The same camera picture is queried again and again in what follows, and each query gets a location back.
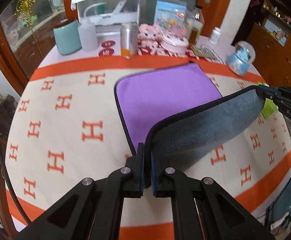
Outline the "white pill bottle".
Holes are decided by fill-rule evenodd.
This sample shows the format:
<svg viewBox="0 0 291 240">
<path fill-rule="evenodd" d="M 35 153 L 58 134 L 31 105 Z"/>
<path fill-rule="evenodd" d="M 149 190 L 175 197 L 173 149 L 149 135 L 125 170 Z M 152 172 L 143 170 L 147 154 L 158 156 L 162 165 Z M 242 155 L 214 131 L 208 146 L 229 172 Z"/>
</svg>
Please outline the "white pill bottle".
<svg viewBox="0 0 291 240">
<path fill-rule="evenodd" d="M 221 36 L 221 29 L 218 27 L 214 27 L 209 37 L 209 42 L 212 44 L 217 44 L 220 40 Z"/>
</svg>

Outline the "pink dome music box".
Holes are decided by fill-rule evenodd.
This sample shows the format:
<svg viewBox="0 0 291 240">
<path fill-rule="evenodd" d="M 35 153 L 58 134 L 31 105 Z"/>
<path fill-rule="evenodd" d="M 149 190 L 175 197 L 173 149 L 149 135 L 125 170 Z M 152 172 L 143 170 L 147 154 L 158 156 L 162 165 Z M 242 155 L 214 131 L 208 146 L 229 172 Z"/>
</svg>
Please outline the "pink dome music box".
<svg viewBox="0 0 291 240">
<path fill-rule="evenodd" d="M 172 53 L 184 54 L 189 46 L 186 33 L 187 30 L 184 24 L 178 22 L 175 18 L 163 22 L 161 38 L 162 48 Z"/>
</svg>

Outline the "glass bottle amber liquid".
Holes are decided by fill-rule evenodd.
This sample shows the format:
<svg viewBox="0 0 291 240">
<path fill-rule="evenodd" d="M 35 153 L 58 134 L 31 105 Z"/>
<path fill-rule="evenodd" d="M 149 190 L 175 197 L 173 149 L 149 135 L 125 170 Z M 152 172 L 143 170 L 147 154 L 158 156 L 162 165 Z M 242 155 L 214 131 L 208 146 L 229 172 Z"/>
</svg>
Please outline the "glass bottle amber liquid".
<svg viewBox="0 0 291 240">
<path fill-rule="evenodd" d="M 187 10 L 184 23 L 187 31 L 186 39 L 190 45 L 196 45 L 205 23 L 202 6 L 197 5 L 193 11 Z"/>
</svg>

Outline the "green tissue pack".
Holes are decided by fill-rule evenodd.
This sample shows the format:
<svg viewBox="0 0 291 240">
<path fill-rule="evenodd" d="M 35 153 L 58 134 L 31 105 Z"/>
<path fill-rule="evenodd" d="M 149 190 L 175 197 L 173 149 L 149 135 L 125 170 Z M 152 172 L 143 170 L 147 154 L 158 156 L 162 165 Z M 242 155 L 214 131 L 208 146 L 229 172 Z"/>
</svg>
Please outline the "green tissue pack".
<svg viewBox="0 0 291 240">
<path fill-rule="evenodd" d="M 270 99 L 265 99 L 264 107 L 261 111 L 261 113 L 258 116 L 259 120 L 268 119 L 272 114 L 276 113 L 278 111 L 278 107 L 273 103 Z"/>
</svg>

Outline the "blue illustrated box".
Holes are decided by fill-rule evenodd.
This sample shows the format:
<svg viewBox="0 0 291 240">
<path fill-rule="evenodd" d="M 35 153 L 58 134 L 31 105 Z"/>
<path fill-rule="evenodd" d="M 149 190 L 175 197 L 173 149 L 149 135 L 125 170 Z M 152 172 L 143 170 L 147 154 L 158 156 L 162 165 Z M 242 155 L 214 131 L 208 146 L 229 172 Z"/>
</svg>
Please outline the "blue illustrated box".
<svg viewBox="0 0 291 240">
<path fill-rule="evenodd" d="M 172 31 L 184 27 L 187 3 L 179 0 L 157 0 L 154 24 L 161 32 Z"/>
</svg>

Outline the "pink block figure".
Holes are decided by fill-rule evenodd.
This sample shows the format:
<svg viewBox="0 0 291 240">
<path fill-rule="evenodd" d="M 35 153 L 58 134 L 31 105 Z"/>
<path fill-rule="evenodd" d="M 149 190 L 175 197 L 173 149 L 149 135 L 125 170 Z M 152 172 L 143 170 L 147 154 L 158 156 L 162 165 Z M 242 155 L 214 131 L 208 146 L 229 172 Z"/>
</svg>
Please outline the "pink block figure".
<svg viewBox="0 0 291 240">
<path fill-rule="evenodd" d="M 159 25 L 142 23 L 138 27 L 138 48 L 157 49 L 162 39 Z"/>
</svg>

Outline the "wooden glass door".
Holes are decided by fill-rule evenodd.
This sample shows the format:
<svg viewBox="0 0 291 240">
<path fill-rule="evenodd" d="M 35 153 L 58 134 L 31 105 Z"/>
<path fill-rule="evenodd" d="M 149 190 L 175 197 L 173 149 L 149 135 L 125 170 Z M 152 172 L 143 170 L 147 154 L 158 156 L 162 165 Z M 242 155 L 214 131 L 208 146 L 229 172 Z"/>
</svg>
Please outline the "wooden glass door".
<svg viewBox="0 0 291 240">
<path fill-rule="evenodd" d="M 78 18 L 71 0 L 11 0 L 0 14 L 0 72 L 9 85 L 22 93 L 34 70 L 55 46 L 53 29 L 66 18 Z M 208 36 L 214 26 L 221 26 L 230 0 L 180 0 L 188 10 L 203 7 Z M 157 0 L 146 0 L 141 23 L 154 20 Z"/>
</svg>

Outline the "blister pill pack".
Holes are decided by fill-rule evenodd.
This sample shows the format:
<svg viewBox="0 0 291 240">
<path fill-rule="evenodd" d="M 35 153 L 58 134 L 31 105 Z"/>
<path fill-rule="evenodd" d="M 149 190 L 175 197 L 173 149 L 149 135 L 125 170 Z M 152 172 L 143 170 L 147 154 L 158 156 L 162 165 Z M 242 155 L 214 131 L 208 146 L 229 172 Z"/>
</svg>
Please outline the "blister pill pack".
<svg viewBox="0 0 291 240">
<path fill-rule="evenodd" d="M 208 47 L 197 48 L 196 46 L 191 45 L 190 48 L 197 57 L 216 60 L 216 55 L 214 51 Z"/>
</svg>

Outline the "white squeeze bottle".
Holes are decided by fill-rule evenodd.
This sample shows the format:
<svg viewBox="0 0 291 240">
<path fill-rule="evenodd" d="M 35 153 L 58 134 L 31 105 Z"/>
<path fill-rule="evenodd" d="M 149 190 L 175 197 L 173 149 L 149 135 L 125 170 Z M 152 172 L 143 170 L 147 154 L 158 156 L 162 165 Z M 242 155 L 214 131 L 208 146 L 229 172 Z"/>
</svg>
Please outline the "white squeeze bottle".
<svg viewBox="0 0 291 240">
<path fill-rule="evenodd" d="M 96 26 L 88 17 L 81 18 L 78 27 L 81 47 L 84 51 L 94 51 L 98 47 Z"/>
</svg>

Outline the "purple and grey towel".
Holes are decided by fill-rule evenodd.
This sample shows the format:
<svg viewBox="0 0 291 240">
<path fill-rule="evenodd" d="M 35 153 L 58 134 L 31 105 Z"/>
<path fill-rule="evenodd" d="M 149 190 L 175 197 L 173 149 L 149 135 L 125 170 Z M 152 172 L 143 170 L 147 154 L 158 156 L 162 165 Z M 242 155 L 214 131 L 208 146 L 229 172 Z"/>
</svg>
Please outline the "purple and grey towel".
<svg viewBox="0 0 291 240">
<path fill-rule="evenodd" d="M 152 155 L 187 170 L 241 134 L 265 104 L 254 86 L 222 96 L 193 62 L 123 77 L 114 96 L 130 148 L 144 145 L 147 170 Z"/>
</svg>

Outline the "blue snow globe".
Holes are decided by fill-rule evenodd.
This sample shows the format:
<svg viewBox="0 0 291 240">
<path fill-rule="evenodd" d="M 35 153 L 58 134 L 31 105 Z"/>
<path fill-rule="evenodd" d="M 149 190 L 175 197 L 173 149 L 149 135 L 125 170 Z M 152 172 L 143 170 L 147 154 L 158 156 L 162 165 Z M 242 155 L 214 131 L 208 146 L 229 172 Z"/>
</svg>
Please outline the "blue snow globe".
<svg viewBox="0 0 291 240">
<path fill-rule="evenodd" d="M 256 52 L 252 45 L 246 41 L 239 41 L 234 46 L 235 51 L 226 60 L 229 69 L 238 76 L 244 76 L 250 63 L 256 58 Z"/>
</svg>

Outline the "wooden shelf cabinet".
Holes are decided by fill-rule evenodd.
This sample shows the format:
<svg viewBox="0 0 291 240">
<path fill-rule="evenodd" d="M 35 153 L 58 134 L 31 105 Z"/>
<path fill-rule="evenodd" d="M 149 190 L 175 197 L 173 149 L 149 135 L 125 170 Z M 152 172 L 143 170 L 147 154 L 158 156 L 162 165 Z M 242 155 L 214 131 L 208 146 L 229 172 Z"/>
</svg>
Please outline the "wooden shelf cabinet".
<svg viewBox="0 0 291 240">
<path fill-rule="evenodd" d="M 256 52 L 256 70 L 272 87 L 291 87 L 291 13 L 280 0 L 250 0 L 233 40 Z"/>
</svg>

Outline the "white appliance with cloth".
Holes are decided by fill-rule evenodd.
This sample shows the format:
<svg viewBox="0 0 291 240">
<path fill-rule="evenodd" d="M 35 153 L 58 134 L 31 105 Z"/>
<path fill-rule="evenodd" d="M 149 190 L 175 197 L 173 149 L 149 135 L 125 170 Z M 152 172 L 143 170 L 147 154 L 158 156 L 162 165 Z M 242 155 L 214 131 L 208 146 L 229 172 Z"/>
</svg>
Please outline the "white appliance with cloth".
<svg viewBox="0 0 291 240">
<path fill-rule="evenodd" d="M 97 32 L 116 31 L 126 22 L 139 23 L 146 0 L 71 0 L 80 24 L 93 23 Z"/>
</svg>

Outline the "silver orange can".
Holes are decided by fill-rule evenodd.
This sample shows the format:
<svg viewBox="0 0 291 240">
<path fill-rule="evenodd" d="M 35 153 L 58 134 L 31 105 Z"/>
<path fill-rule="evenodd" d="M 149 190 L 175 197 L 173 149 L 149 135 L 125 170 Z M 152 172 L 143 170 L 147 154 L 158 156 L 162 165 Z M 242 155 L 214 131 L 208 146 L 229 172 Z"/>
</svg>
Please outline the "silver orange can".
<svg viewBox="0 0 291 240">
<path fill-rule="evenodd" d="M 125 59 L 137 54 L 138 24 L 136 22 L 122 23 L 120 28 L 120 53 Z"/>
</svg>

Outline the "teal cylindrical container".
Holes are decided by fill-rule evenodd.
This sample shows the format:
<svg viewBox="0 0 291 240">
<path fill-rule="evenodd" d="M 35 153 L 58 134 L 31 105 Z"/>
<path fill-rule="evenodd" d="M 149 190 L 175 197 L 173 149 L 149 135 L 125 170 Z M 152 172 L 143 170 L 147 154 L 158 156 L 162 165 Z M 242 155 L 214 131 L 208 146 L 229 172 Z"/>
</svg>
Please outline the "teal cylindrical container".
<svg viewBox="0 0 291 240">
<path fill-rule="evenodd" d="M 79 22 L 74 18 L 67 18 L 54 26 L 55 44 L 60 55 L 73 54 L 81 49 L 78 32 Z"/>
</svg>

